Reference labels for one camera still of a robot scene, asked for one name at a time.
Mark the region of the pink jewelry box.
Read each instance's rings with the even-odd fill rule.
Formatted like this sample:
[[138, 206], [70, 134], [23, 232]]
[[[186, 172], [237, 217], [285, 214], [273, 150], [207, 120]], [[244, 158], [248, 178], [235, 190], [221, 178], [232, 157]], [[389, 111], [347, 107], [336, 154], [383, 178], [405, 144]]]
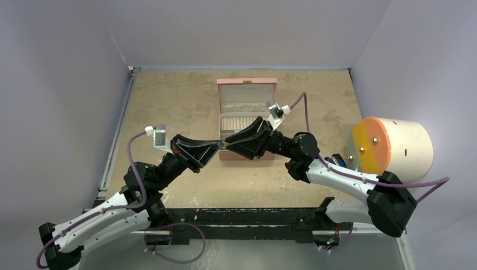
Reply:
[[219, 137], [223, 141], [248, 127], [258, 116], [270, 115], [266, 103], [275, 99], [276, 78], [217, 79]]

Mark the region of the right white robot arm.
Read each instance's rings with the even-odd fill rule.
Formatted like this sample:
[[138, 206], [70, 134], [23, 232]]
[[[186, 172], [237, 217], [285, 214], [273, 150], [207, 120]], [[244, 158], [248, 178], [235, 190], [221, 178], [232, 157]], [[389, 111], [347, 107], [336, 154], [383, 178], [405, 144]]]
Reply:
[[328, 163], [321, 158], [318, 142], [309, 132], [289, 138], [259, 116], [244, 130], [226, 137], [225, 142], [228, 151], [249, 160], [261, 158], [266, 152], [288, 158], [285, 168], [293, 179], [353, 196], [364, 206], [363, 215], [355, 222], [373, 224], [388, 236], [401, 237], [416, 209], [409, 185], [396, 174], [361, 173]]

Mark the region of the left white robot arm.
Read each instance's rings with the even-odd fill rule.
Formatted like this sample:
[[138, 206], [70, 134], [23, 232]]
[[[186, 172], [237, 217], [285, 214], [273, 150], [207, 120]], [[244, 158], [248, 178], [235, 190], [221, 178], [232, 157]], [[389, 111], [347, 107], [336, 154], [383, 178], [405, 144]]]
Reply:
[[[158, 165], [135, 162], [131, 144], [150, 136], [153, 146], [166, 154]], [[189, 222], [174, 222], [162, 202], [162, 190], [184, 171], [200, 173], [223, 147], [220, 140], [194, 140], [180, 134], [168, 139], [153, 127], [133, 136], [127, 144], [130, 166], [124, 175], [125, 186], [109, 199], [80, 216], [60, 224], [47, 222], [39, 227], [43, 247], [36, 258], [39, 269], [73, 269], [83, 254], [120, 236], [139, 230], [165, 230], [187, 226], [204, 233]]]

